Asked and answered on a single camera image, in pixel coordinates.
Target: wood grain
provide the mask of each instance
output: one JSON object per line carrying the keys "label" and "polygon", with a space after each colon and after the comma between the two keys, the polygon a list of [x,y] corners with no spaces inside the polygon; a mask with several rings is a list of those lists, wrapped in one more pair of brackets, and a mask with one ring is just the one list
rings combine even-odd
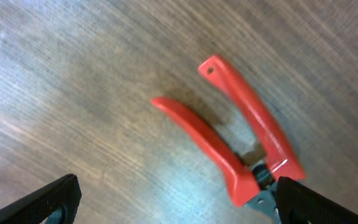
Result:
{"label": "wood grain", "polygon": [[149,103],[256,142],[197,66],[219,53],[296,148],[303,183],[358,213],[358,0],[0,1],[0,208],[67,174],[77,223],[265,223]]}

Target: red handle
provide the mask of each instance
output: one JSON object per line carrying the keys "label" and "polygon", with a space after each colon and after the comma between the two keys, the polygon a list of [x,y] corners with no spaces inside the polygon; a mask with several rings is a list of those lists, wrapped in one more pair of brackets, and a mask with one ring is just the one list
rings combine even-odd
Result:
{"label": "red handle", "polygon": [[198,71],[240,109],[266,150],[265,163],[276,180],[281,176],[304,179],[306,175],[278,123],[236,69],[213,55]]}
{"label": "red handle", "polygon": [[243,206],[259,193],[252,172],[241,164],[218,134],[192,110],[166,97],[156,97],[152,100],[152,104],[181,126],[222,170],[227,191],[235,206]]}

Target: handle hole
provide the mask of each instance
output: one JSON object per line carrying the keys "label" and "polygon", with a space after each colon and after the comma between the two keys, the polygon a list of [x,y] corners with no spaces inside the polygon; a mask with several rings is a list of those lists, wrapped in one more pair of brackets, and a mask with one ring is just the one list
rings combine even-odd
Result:
{"label": "handle hole", "polygon": [[213,67],[209,67],[209,68],[207,69],[207,71],[206,71],[206,73],[207,73],[208,75],[212,74],[213,72],[214,72],[214,68],[213,68]]}

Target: red tool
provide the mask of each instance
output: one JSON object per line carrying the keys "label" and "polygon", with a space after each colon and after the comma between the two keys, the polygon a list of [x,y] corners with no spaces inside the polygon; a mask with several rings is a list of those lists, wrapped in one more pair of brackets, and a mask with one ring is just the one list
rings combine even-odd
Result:
{"label": "red tool", "polygon": [[[207,59],[198,71],[240,109],[266,151],[265,165],[274,179],[278,180],[281,176],[304,179],[305,173],[283,131],[239,72],[218,55]],[[166,97],[156,97],[152,104],[181,126],[222,170],[227,191],[235,206],[243,206],[259,194],[260,187],[253,173],[192,110]]]}

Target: black object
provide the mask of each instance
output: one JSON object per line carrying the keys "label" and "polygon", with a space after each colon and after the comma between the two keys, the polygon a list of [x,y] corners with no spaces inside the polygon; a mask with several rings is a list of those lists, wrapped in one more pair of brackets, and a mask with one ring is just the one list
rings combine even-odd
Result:
{"label": "black object", "polygon": [[283,224],[358,224],[358,215],[288,177],[278,180],[276,203]]}
{"label": "black object", "polygon": [[80,199],[77,176],[68,174],[0,209],[0,224],[41,223],[46,218],[45,224],[71,224]]}

